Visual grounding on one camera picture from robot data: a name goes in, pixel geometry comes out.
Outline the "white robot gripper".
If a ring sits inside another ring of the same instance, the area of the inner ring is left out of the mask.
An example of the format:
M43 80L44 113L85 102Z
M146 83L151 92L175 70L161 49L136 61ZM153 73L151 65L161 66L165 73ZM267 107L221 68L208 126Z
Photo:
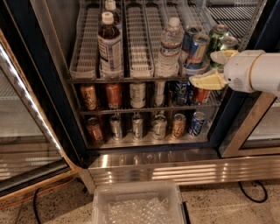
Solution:
M189 81L196 87L205 90L222 90L227 84L234 91L253 93L250 74L256 60L264 54L264 50L222 50L211 52L212 61L225 65L224 74L211 69L203 74L196 74Z

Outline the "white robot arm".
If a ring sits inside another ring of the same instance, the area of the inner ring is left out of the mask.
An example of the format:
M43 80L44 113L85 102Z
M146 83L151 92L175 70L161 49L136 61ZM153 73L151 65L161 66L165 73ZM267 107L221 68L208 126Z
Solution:
M196 87L205 90L221 90L226 85L243 93L256 91L280 96L280 53L264 50L225 50L210 54L214 62L224 66L223 71L217 68L193 75L189 81Z

